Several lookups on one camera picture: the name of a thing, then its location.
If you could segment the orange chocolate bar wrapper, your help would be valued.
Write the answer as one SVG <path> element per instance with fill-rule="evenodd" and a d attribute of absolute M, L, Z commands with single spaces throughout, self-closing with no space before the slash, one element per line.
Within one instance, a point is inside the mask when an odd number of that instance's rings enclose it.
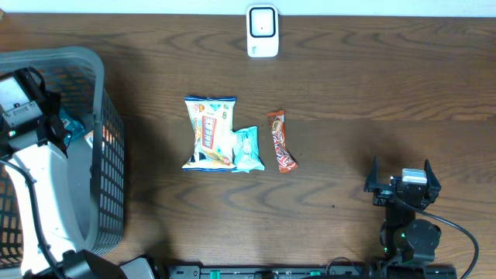
<path fill-rule="evenodd" d="M 286 147 L 285 110 L 269 112 L 267 119 L 274 142 L 274 151 L 279 171 L 286 174 L 298 167 L 291 153 Z"/>

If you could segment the blue mouthwash bottle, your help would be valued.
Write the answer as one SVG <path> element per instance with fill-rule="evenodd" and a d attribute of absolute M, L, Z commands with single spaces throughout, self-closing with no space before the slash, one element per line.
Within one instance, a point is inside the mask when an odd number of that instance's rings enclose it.
<path fill-rule="evenodd" d="M 64 107 L 60 108 L 59 117 L 67 131 L 67 135 L 64 138 L 66 145 L 86 134 L 84 123 L 75 116 L 72 116 Z"/>

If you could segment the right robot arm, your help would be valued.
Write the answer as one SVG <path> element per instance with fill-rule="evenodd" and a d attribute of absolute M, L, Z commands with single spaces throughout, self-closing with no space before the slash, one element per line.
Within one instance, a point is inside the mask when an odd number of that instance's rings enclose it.
<path fill-rule="evenodd" d="M 374 158 L 363 190 L 374 195 L 374 205 L 386 208 L 381 244 L 393 264 L 422 266 L 434 261 L 440 228 L 416 215 L 436 201 L 441 189 L 428 161 L 422 169 L 404 168 L 390 183 L 382 184 Z"/>

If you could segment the teal small snack packet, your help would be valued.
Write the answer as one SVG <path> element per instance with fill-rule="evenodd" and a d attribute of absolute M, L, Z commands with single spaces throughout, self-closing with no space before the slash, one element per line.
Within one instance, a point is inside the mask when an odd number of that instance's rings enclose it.
<path fill-rule="evenodd" d="M 235 144 L 233 147 L 234 172 L 264 171 L 265 166 L 260 159 L 258 146 L 258 127 L 251 126 L 234 132 Z"/>

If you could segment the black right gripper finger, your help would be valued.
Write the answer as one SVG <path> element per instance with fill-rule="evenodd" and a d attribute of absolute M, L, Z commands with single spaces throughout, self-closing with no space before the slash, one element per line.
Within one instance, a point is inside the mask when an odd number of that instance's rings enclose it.
<path fill-rule="evenodd" d="M 378 161 L 374 156 L 371 172 L 367 175 L 365 180 L 365 190 L 374 191 L 378 186 Z"/>
<path fill-rule="evenodd" d="M 424 171 L 427 178 L 428 192 L 431 194 L 438 194 L 441 191 L 441 184 L 434 175 L 428 159 L 425 160 Z"/>

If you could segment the yellow snack bag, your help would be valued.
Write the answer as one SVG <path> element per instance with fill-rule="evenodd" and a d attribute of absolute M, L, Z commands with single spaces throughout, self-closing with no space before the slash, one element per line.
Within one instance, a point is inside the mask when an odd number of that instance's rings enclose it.
<path fill-rule="evenodd" d="M 233 171 L 233 113 L 236 97 L 184 98 L 195 135 L 193 154 L 184 171 Z"/>

